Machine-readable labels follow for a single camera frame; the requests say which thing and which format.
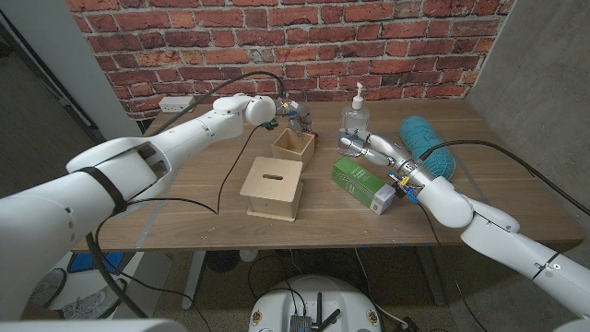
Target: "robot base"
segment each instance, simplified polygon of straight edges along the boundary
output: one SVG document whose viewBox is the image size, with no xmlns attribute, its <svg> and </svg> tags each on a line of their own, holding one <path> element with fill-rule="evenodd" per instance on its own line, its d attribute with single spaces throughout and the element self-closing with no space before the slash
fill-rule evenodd
<svg viewBox="0 0 590 332">
<path fill-rule="evenodd" d="M 347 282 L 328 276 L 298 276 L 289 279 L 291 288 L 298 292 L 305 301 L 307 322 L 313 327 L 291 326 L 291 320 L 306 321 L 305 318 L 291 318 L 295 315 L 295 304 L 288 290 L 270 291 L 254 305 L 249 322 L 249 332 L 278 332 L 317 330 L 318 292 L 321 296 L 321 316 L 323 321 L 339 309 L 336 321 L 331 320 L 323 331 L 340 332 L 377 332 L 381 331 L 381 322 L 371 300 Z M 287 288 L 285 281 L 274 288 Z M 299 316 L 303 316 L 303 303 L 299 296 L 295 303 Z"/>
</svg>

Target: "green box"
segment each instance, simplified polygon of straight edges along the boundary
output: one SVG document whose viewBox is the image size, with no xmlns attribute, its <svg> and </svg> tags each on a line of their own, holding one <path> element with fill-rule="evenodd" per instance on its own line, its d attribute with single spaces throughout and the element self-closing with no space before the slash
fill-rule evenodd
<svg viewBox="0 0 590 332">
<path fill-rule="evenodd" d="M 389 208 L 395 189 L 348 157 L 332 166 L 332 180 L 378 215 Z"/>
</svg>

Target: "wooden box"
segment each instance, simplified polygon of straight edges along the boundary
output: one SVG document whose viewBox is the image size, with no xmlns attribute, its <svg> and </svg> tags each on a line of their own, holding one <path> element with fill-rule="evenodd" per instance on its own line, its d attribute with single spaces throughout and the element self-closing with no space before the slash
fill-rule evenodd
<svg viewBox="0 0 590 332">
<path fill-rule="evenodd" d="M 301 135 L 298 137 L 294 131 L 285 129 L 271 146 L 273 158 L 301 161 L 303 171 L 315 151 L 315 136 L 306 133 Z"/>
<path fill-rule="evenodd" d="M 248 200 L 251 216 L 294 221 L 301 197 L 303 163 L 257 157 L 240 195 Z"/>
</svg>

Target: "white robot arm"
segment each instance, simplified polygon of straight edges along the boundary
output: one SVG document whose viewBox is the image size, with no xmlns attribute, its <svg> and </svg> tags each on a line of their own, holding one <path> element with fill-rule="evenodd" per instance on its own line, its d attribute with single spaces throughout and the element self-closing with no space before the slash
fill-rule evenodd
<svg viewBox="0 0 590 332">
<path fill-rule="evenodd" d="M 42 276 L 126 203 L 158 197 L 185 161 L 252 125 L 270 122 L 268 97 L 219 98 L 213 110 L 156 136 L 118 138 L 66 166 L 70 174 L 0 199 L 0 320 L 18 320 Z"/>
<path fill-rule="evenodd" d="M 590 270 L 518 233 L 518 221 L 507 213 L 457 193 L 445 178 L 412 160 L 406 149 L 366 131 L 357 135 L 371 148 L 347 138 L 341 142 L 375 164 L 392 167 L 401 183 L 418 188 L 417 200 L 442 225 L 466 227 L 463 242 L 531 279 L 581 318 L 590 317 Z"/>
</svg>

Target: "pump dispenser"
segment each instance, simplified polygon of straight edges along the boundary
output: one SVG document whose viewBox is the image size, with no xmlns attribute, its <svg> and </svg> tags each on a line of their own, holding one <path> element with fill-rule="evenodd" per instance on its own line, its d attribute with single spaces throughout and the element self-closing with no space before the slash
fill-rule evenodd
<svg viewBox="0 0 590 332">
<path fill-rule="evenodd" d="M 362 93 L 362 84 L 357 82 L 358 92 L 357 95 L 352 99 L 351 106 L 345 106 L 342 109 L 342 120 L 340 121 L 340 130 L 338 133 L 337 149 L 342 155 L 349 157 L 358 157 L 359 152 L 347 148 L 340 143 L 340 138 L 346 137 L 352 142 L 362 147 L 363 142 L 357 137 L 359 130 L 367 130 L 367 123 L 369 122 L 370 111 L 368 108 L 362 106 L 364 99 L 360 95 Z"/>
</svg>

